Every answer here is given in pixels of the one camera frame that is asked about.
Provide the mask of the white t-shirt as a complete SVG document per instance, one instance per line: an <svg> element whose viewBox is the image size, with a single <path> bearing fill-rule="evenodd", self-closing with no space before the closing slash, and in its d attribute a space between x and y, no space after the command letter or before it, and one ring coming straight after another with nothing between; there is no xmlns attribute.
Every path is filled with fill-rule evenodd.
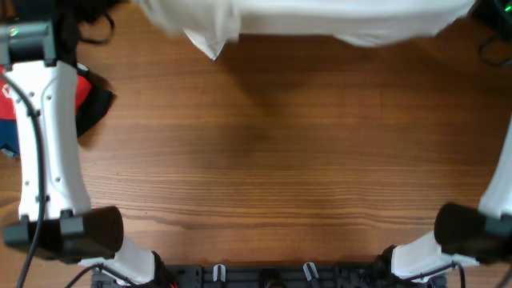
<svg viewBox="0 0 512 288"><path fill-rule="evenodd" d="M474 0L141 0L145 16L216 59L242 34L321 35L378 47L433 37Z"/></svg>

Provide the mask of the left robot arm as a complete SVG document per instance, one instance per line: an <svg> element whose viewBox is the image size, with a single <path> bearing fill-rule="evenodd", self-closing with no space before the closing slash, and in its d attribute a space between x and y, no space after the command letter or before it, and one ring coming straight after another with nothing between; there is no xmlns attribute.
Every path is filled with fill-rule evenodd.
<svg viewBox="0 0 512 288"><path fill-rule="evenodd" d="M112 1L14 1L1 16L1 79L17 118L22 196L4 243L40 258L98 270L120 286L175 287L153 251L125 236L118 208L93 208L78 157L75 95L80 25Z"/></svg>

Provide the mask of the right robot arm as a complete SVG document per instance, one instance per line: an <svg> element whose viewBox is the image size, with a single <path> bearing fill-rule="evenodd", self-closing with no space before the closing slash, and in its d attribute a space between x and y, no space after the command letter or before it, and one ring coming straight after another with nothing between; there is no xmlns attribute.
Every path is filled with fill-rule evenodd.
<svg viewBox="0 0 512 288"><path fill-rule="evenodd" d="M370 287L444 287L446 272L511 261L511 136L507 135L478 207L445 204L434 228L417 240L390 246L363 279Z"/></svg>

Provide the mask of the black folded garment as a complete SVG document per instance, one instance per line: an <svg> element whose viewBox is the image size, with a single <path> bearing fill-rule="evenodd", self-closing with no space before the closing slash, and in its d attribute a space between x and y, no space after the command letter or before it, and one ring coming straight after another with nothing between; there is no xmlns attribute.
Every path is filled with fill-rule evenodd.
<svg viewBox="0 0 512 288"><path fill-rule="evenodd" d="M84 103L75 112L77 137L94 128L108 113L115 94L111 91L111 84L101 75L90 70L89 80L92 89Z"/></svg>

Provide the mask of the red folded shirt with logo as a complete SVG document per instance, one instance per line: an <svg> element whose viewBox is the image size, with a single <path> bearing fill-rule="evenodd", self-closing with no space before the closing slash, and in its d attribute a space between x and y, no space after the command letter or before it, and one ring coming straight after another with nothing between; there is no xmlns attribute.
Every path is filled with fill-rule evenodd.
<svg viewBox="0 0 512 288"><path fill-rule="evenodd" d="M75 112L78 112L78 108L84 103L87 95L92 89L92 84L89 80L90 70L83 64L78 64L78 84L76 87L75 97ZM9 91L7 84L1 81L1 119L15 120L15 109L11 98L8 97Z"/></svg>

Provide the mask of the navy blue folded garment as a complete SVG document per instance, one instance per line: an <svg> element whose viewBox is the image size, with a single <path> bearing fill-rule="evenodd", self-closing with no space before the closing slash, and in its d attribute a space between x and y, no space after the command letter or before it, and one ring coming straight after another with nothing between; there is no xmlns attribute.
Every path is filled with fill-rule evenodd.
<svg viewBox="0 0 512 288"><path fill-rule="evenodd" d="M19 143L16 121L2 119L0 129L1 152L8 158L18 158Z"/></svg>

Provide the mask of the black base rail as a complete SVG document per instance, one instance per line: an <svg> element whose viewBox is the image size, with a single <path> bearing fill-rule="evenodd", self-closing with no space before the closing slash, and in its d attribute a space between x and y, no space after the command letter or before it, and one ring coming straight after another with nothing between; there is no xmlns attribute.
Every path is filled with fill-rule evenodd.
<svg viewBox="0 0 512 288"><path fill-rule="evenodd" d="M167 286L180 288L447 288L444 274L426 282L377 278L371 264L348 262L336 266L168 266Z"/></svg>

